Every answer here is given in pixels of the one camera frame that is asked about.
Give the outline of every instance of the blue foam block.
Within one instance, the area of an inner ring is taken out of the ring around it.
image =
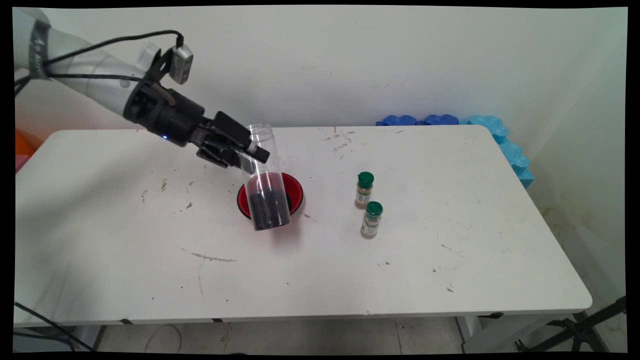
[[[504,157],[507,158],[509,165],[513,168],[513,171],[516,172],[516,175],[520,175],[527,170],[529,166],[529,159],[522,155],[522,148],[517,146],[516,144],[509,141],[509,139],[505,139],[503,143],[498,144],[500,150],[504,154]]]
[[[415,125],[416,120],[415,117],[409,115],[403,115],[401,117],[389,115],[382,120],[382,123],[382,126]]]
[[[458,118],[449,114],[429,115],[424,119],[427,125],[458,125]]]
[[[520,179],[520,182],[525,189],[528,188],[529,185],[531,185],[534,179],[533,174],[529,171],[528,168],[524,169],[522,174],[518,175],[518,178]]]
[[[466,124],[475,124],[482,125],[489,129],[493,139],[497,143],[503,143],[507,135],[509,134],[509,130],[506,127],[502,126],[502,120],[498,119],[495,116],[470,116],[465,119]]]

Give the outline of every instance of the green cap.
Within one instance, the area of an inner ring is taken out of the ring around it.
[[[373,174],[363,171],[358,174],[358,185],[363,189],[371,189],[373,186]]]
[[[367,213],[372,217],[378,217],[382,215],[382,204],[377,201],[369,201],[367,203]]]

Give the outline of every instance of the orange object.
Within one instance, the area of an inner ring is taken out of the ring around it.
[[[29,144],[24,141],[24,138],[15,131],[15,154],[16,155],[26,155],[32,156],[35,151],[29,146]]]

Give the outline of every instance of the dark granules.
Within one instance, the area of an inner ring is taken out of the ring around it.
[[[249,208],[255,230],[271,229],[291,222],[287,197],[283,191],[271,190],[250,195]]]

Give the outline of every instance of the plastic cylinder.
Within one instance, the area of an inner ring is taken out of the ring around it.
[[[291,217],[271,126],[257,124],[249,125],[247,129],[251,131],[251,140],[269,152],[269,159],[264,164],[247,157],[253,173],[243,172],[253,228],[259,231],[287,225]]]

